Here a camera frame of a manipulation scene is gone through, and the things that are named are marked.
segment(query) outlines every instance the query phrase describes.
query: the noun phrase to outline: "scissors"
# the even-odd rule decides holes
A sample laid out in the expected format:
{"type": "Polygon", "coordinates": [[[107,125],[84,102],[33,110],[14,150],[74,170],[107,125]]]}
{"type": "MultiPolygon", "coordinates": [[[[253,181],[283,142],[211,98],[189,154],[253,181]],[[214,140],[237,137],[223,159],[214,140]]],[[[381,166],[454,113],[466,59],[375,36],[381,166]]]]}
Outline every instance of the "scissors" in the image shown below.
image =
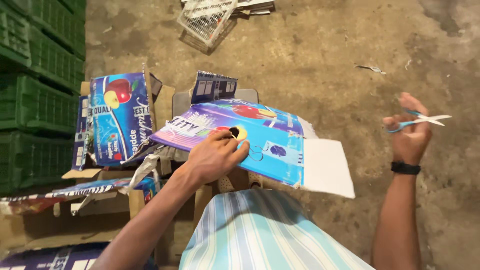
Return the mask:
{"type": "Polygon", "coordinates": [[[421,123],[421,122],[430,122],[430,123],[433,123],[433,124],[445,126],[444,124],[438,122],[437,120],[452,118],[452,116],[450,116],[450,115],[438,115],[438,116],[428,117],[428,116],[425,116],[425,115],[419,113],[416,110],[406,110],[406,111],[410,114],[416,115],[418,117],[418,119],[415,120],[415,121],[400,122],[400,123],[398,123],[399,124],[398,129],[389,131],[389,133],[399,132],[400,130],[404,129],[405,127],[407,127],[409,125],[415,125],[415,124],[418,124],[418,123],[421,123]]]}

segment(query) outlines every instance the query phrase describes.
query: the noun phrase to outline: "striped shirt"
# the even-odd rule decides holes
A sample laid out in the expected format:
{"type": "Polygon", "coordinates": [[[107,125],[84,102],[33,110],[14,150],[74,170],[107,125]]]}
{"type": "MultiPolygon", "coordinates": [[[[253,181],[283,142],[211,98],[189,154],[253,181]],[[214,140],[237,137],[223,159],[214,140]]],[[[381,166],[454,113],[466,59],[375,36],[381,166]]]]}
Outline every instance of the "striped shirt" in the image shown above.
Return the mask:
{"type": "Polygon", "coordinates": [[[285,192],[215,196],[183,252],[180,269],[373,269],[302,215],[285,192]]]}

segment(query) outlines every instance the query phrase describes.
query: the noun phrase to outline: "dirty floor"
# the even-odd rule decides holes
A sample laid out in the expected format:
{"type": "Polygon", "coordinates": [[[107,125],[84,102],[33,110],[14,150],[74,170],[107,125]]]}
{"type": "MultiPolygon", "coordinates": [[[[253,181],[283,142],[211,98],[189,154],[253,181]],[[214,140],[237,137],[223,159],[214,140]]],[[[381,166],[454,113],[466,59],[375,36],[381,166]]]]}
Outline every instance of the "dirty floor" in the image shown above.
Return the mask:
{"type": "Polygon", "coordinates": [[[410,92],[432,115],[453,115],[434,127],[418,178],[424,267],[478,268],[479,1],[277,0],[272,15],[231,21],[213,51],[182,37],[180,11],[179,0],[89,0],[86,78],[137,72],[146,62],[164,84],[188,91],[197,70],[225,74],[258,90],[262,104],[308,120],[319,137],[341,141],[356,199],[267,186],[288,190],[367,262],[392,178],[381,119],[399,113],[397,97],[410,92]]]}

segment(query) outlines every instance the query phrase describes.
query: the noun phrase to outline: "red apple illustration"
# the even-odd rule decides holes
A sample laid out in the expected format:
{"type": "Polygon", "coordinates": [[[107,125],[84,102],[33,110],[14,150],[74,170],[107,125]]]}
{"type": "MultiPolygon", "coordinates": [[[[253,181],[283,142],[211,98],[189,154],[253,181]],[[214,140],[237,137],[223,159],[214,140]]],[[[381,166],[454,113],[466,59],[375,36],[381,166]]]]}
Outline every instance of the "red apple illustration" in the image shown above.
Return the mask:
{"type": "Polygon", "coordinates": [[[127,79],[118,79],[108,84],[103,99],[112,109],[118,109],[120,104],[128,102],[132,97],[132,86],[127,79]]]}
{"type": "MultiPolygon", "coordinates": [[[[238,142],[241,142],[243,140],[245,140],[247,138],[247,130],[245,130],[244,128],[242,127],[239,127],[239,126],[235,126],[235,128],[238,129],[239,131],[239,134],[237,135],[236,139],[238,142]]],[[[227,127],[227,126],[219,126],[219,127],[216,127],[215,129],[213,129],[212,131],[210,131],[209,135],[213,135],[213,134],[217,134],[221,131],[224,131],[224,130],[229,130],[230,127],[227,127]]]]}
{"type": "Polygon", "coordinates": [[[234,105],[232,106],[232,111],[240,116],[251,119],[265,119],[276,117],[276,113],[270,110],[257,109],[245,105],[234,105]]]}

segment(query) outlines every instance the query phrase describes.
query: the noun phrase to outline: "black watch strap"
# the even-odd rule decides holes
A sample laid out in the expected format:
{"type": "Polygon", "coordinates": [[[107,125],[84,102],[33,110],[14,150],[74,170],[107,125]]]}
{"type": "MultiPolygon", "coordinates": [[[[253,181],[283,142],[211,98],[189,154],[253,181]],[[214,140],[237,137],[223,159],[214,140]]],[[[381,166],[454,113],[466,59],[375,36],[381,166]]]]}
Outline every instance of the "black watch strap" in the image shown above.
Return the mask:
{"type": "Polygon", "coordinates": [[[421,170],[420,166],[413,166],[410,164],[406,164],[403,161],[392,162],[392,171],[396,173],[418,175],[420,173],[420,170],[421,170]]]}

